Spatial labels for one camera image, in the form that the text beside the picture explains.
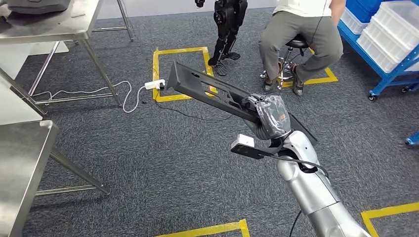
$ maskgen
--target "blue plastic bin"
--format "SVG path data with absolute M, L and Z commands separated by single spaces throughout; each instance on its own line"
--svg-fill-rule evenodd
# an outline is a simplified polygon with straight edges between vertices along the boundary
M 352 12 L 352 14 L 354 14 L 356 16 L 356 18 L 358 18 L 359 21 L 361 21 L 362 23 L 369 23 L 371 20 L 371 17 L 374 16 L 379 8 L 379 5 L 381 4 L 381 1 L 378 0 L 366 0 L 366 1 L 371 1 L 374 2 L 375 4 L 377 4 L 378 2 L 378 7 L 370 10 L 367 9 L 364 4 L 366 3 L 361 3 L 361 1 L 363 0 L 346 0 L 346 8 L 349 9 L 349 11 Z

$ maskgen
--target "blue metal rack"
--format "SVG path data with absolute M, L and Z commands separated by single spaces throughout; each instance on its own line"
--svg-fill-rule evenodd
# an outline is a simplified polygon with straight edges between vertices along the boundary
M 370 90 L 369 100 L 373 101 L 377 99 L 377 96 L 388 86 L 393 85 L 407 85 L 402 88 L 402 92 L 415 91 L 419 89 L 419 72 L 405 72 L 410 66 L 419 62 L 419 58 L 415 59 L 419 55 L 419 45 L 391 72 L 384 72 L 377 63 L 360 47 L 357 43 L 359 35 L 355 35 L 351 30 L 343 23 L 339 22 L 337 28 L 339 29 L 340 35 L 348 42 L 349 45 L 370 65 L 371 68 L 381 77 L 381 81 L 378 85 Z M 418 75 L 416 79 L 411 80 L 395 80 L 399 76 L 405 75 Z
M 419 131 L 414 133 L 408 139 L 406 139 L 406 144 L 407 145 L 419 144 Z

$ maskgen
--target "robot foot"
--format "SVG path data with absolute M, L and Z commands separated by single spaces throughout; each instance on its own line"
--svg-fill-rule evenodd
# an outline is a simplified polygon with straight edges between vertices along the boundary
M 223 54 L 221 56 L 221 60 L 226 59 L 226 58 L 233 59 L 233 60 L 238 60 L 240 58 L 240 54 L 234 53 L 234 52 L 230 52 L 228 54 Z
M 215 66 L 213 66 L 215 73 L 217 73 L 220 76 L 227 75 L 227 67 L 222 64 L 221 62 L 218 62 Z

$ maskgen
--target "blue shelf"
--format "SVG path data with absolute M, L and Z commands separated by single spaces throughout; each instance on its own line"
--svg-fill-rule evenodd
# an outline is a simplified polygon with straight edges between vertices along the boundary
M 370 96 L 378 96 L 386 87 L 394 85 L 417 85 L 419 83 L 419 77 L 414 80 L 394 80 L 398 76 L 406 75 L 419 75 L 419 72 L 405 72 L 408 68 L 405 65 L 408 65 L 411 60 L 414 61 L 414 53 L 411 53 L 407 56 L 399 66 L 397 66 L 391 73 L 384 72 L 375 61 L 365 52 L 363 48 L 357 43 L 359 35 L 355 35 L 351 30 L 343 23 L 339 22 L 337 28 L 339 29 L 340 35 L 345 39 L 346 42 L 365 60 L 365 62 L 381 77 L 380 83 L 370 91 Z
M 406 139 L 406 144 L 415 145 L 419 143 L 419 131 Z

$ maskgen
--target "person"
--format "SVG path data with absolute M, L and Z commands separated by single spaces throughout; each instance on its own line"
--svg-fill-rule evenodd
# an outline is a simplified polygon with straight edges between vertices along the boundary
M 346 0 L 278 0 L 270 21 L 259 40 L 259 52 L 267 77 L 265 91 L 274 87 L 282 65 L 278 63 L 280 49 L 300 34 L 314 51 L 305 63 L 292 69 L 293 92 L 303 93 L 306 81 L 337 62 L 343 54 L 337 24 L 345 9 Z

